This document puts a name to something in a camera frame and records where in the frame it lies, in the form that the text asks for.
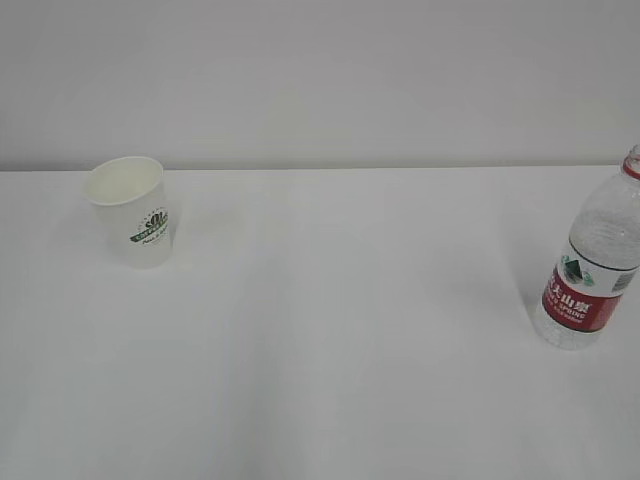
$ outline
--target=white wall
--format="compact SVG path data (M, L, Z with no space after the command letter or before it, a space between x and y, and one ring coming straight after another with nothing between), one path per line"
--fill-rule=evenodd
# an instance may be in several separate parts
M2 0L0 169L605 163L638 0Z

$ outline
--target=red label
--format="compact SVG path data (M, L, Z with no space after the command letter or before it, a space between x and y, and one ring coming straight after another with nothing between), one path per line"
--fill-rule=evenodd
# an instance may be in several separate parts
M592 297L576 292L562 280L556 267L542 295L542 305L561 325L580 332L595 332L605 326L621 297Z

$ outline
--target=green logo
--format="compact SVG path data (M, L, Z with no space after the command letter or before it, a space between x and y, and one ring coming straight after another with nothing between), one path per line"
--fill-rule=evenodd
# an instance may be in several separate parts
M142 241L142 244L151 243L154 240L160 238L160 236L167 230L167 222L169 220L169 214L164 208L158 208L151 212L141 223L140 232L136 233L129 239L133 243Z
M569 282L573 284L584 283L587 287L595 285L591 274L580 268L580 262L577 259L571 260L568 255L564 255L562 264L564 265L564 275Z

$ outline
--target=bottle label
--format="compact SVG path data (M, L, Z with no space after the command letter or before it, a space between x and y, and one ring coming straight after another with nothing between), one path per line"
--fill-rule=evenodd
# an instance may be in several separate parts
M638 267L608 268L583 257L567 242L542 295L542 305L556 322L579 332L605 326Z

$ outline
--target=bottle neck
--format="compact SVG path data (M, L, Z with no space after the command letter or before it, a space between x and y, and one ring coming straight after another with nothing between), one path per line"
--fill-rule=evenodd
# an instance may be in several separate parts
M636 180L640 180L640 145L631 149L622 162L622 171Z

